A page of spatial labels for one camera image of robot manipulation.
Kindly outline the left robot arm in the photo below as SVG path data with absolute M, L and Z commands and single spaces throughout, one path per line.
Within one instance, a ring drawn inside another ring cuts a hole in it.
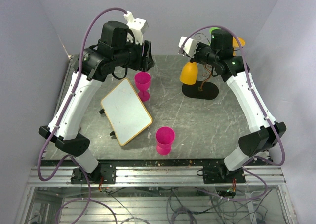
M 151 42 L 143 39 L 147 28 L 147 21 L 140 18 L 105 23 L 97 44 L 79 54 L 71 84 L 55 117 L 39 128 L 39 134 L 46 139 L 43 147 L 53 142 L 74 159 L 89 183 L 100 179 L 100 164 L 89 150 L 90 140 L 79 133 L 80 122 L 92 97 L 107 75 L 114 74 L 115 67 L 147 72 L 154 66 Z

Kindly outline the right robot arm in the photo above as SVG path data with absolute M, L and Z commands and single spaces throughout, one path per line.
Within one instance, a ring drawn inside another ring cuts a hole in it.
M 270 113 L 253 82 L 244 56 L 244 40 L 228 29 L 214 27 L 209 44 L 187 38 L 179 46 L 189 56 L 191 63 L 213 67 L 237 98 L 250 130 L 250 134 L 239 138 L 237 148 L 223 159 L 215 171 L 204 171 L 203 176 L 214 175 L 216 182 L 226 183 L 242 174 L 243 166 L 255 158 L 274 165 L 274 162 L 258 154 L 275 145 L 281 149 L 281 161 L 277 163 L 277 166 L 281 166 L 285 162 L 281 137 L 287 128 L 284 122 L 277 122 Z

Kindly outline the pink wine glass front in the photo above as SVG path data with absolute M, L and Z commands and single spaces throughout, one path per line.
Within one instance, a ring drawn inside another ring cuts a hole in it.
M 156 151 L 160 155 L 168 155 L 175 139 L 175 132 L 170 127 L 161 127 L 156 132 Z

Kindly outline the pink wine glass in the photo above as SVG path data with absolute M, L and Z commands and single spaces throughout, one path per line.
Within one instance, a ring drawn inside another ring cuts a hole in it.
M 168 155 L 175 139 L 175 132 L 170 127 L 161 127 L 156 132 L 156 151 L 160 155 Z
M 151 76 L 147 72 L 139 72 L 134 77 L 135 85 L 139 90 L 138 96 L 141 101 L 146 102 L 150 98 L 150 93 L 148 89 L 151 86 Z

